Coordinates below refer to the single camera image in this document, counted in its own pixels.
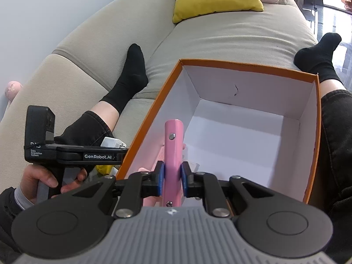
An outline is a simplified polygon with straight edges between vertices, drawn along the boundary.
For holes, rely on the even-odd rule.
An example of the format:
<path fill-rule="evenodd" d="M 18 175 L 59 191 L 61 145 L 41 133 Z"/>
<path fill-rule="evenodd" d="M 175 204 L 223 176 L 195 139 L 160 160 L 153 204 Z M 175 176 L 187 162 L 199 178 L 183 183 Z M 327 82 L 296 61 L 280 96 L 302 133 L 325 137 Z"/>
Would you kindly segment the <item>person left hand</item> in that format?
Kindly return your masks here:
<path fill-rule="evenodd" d="M 86 180 L 87 176 L 88 174 L 86 170 L 81 169 L 73 182 L 62 186 L 60 190 L 61 194 L 80 187 L 84 180 Z M 28 165 L 24 169 L 22 180 L 20 182 L 20 189 L 23 195 L 33 204 L 36 203 L 39 182 L 50 188 L 56 188 L 59 184 L 54 175 L 46 168 L 39 165 Z"/>

